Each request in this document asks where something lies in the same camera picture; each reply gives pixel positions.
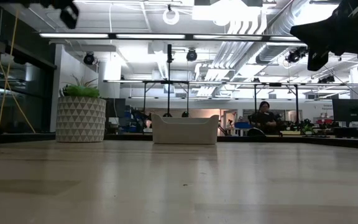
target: floor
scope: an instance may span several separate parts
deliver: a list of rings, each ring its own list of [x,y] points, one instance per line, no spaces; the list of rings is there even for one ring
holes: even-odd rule
[[[358,224],[358,149],[0,145],[0,224]]]

